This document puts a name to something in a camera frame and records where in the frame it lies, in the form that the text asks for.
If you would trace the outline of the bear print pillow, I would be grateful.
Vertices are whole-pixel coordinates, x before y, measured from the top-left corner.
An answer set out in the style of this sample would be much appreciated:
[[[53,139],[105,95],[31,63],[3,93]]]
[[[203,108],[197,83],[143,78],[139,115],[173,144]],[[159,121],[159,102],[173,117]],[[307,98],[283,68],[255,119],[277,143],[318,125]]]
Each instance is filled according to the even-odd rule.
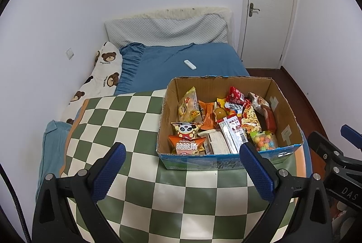
[[[72,124],[86,99],[112,96],[121,76],[122,63],[123,58],[118,48],[111,42],[106,42],[96,54],[91,75],[69,101],[61,121]]]

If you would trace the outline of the yellow cheese ramen packet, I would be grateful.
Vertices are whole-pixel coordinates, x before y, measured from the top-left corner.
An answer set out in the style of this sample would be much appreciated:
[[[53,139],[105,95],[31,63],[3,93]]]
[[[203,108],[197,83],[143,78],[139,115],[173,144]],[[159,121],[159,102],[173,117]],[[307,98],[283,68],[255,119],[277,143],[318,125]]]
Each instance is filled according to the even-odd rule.
[[[243,104],[235,104],[227,102],[226,99],[217,98],[217,104],[224,109],[227,117],[236,116],[248,135],[251,132],[262,132],[260,122],[249,99],[245,99]]]

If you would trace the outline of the orange jelly cup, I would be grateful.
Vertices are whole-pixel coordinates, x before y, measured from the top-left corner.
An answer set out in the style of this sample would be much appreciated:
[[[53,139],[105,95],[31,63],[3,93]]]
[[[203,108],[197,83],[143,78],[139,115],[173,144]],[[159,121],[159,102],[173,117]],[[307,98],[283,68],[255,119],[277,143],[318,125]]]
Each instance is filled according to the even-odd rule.
[[[213,113],[216,122],[218,122],[219,120],[223,120],[225,117],[228,116],[224,108],[220,107],[220,105],[217,102],[214,102]]]

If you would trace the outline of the orange panda snack bag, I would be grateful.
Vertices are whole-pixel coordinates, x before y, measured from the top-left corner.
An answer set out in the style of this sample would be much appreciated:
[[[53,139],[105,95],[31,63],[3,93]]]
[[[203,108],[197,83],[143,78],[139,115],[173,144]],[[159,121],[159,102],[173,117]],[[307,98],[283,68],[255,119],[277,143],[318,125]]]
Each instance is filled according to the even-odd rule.
[[[176,155],[198,155],[205,140],[205,137],[196,139],[184,139],[177,136],[168,137],[172,147],[171,152]]]

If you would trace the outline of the red white spicy strip packet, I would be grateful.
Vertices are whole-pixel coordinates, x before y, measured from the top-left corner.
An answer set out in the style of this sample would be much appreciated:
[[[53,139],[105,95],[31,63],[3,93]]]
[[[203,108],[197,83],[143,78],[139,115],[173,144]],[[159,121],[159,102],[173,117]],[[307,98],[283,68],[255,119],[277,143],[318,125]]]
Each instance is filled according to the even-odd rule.
[[[241,145],[248,143],[248,139],[238,117],[236,115],[230,115],[223,120],[219,120],[217,123],[231,154],[239,154]]]

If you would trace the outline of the white door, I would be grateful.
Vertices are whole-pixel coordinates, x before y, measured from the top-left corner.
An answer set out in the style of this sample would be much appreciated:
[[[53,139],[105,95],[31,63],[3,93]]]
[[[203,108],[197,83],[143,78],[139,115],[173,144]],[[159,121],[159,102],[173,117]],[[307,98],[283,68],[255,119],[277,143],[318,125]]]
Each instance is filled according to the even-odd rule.
[[[278,69],[293,29],[298,0],[243,0],[239,55],[246,68]],[[260,9],[248,16],[250,3]]]

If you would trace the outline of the colourful candy balls bag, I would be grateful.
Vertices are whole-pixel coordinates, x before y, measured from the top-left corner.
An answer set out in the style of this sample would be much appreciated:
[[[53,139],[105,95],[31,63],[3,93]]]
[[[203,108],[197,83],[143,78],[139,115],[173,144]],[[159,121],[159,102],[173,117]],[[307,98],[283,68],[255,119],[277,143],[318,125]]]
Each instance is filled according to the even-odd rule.
[[[270,131],[251,132],[250,138],[258,152],[274,150],[279,147],[275,134]]]

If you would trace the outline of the white remote control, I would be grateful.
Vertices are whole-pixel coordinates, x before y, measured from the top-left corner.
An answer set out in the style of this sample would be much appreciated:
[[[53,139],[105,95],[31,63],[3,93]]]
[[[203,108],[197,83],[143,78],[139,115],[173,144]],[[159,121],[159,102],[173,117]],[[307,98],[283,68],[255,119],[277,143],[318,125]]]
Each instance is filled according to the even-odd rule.
[[[184,63],[191,69],[191,70],[195,70],[196,66],[190,62],[189,60],[185,60]]]

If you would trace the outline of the dark red snack packet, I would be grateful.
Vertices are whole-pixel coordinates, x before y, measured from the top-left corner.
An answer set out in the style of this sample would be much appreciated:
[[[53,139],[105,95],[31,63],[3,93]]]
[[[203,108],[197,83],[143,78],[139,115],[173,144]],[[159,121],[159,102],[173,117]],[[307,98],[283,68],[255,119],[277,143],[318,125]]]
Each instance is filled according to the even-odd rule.
[[[275,134],[277,130],[277,125],[272,109],[266,105],[262,105],[261,108],[264,114],[267,130]]]

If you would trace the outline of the orange snack packet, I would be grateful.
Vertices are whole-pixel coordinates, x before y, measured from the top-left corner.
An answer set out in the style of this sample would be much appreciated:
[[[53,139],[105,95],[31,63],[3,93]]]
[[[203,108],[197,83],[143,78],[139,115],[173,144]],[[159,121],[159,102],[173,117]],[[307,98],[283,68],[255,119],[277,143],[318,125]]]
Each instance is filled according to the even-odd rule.
[[[214,102],[205,103],[199,100],[199,107],[202,115],[202,130],[212,130],[217,128],[214,115]]]

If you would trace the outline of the yellow panda snack bag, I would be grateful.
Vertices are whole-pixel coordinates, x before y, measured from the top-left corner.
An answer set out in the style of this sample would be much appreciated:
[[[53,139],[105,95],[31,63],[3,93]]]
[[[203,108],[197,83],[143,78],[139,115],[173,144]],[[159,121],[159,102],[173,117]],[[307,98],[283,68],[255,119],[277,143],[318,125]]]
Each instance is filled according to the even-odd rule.
[[[182,139],[195,139],[203,122],[172,122],[174,134]]]

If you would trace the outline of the red triangular snack packet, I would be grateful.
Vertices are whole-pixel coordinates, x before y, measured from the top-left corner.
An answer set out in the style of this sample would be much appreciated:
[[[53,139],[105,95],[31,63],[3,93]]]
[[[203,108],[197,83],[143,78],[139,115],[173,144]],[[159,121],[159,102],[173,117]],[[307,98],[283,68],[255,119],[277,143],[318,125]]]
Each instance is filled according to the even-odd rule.
[[[229,103],[238,104],[238,105],[243,106],[245,103],[245,96],[236,87],[231,86],[229,88],[229,94],[226,97],[226,101]]]

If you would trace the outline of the white cookie snack bag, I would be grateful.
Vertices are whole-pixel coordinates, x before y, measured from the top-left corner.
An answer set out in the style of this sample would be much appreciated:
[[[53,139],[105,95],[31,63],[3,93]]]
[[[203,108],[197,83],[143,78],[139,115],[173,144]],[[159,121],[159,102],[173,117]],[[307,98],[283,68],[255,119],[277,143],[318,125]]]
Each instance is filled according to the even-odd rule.
[[[264,108],[271,109],[269,103],[264,98],[255,93],[249,92],[248,98],[250,99],[254,110],[260,114],[264,113]]]

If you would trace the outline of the blue bed sheet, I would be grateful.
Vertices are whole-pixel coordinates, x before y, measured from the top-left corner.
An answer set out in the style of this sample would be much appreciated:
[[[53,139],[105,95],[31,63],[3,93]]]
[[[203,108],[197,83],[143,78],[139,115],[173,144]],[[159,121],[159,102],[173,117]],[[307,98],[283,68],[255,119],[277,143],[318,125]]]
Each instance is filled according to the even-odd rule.
[[[133,42],[120,48],[120,54],[123,63],[116,95],[165,89],[176,77],[249,75],[227,43],[165,47]],[[196,69],[191,70],[185,60]]]

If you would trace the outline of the white wrapped cracker pack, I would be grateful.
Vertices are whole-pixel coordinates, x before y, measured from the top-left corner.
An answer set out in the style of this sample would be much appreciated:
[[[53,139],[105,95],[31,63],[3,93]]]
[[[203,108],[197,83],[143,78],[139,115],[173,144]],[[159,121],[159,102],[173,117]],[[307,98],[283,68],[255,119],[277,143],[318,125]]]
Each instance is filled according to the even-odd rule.
[[[206,130],[198,133],[199,137],[205,137],[203,143],[206,155],[227,155],[230,154],[225,138],[219,130]]]

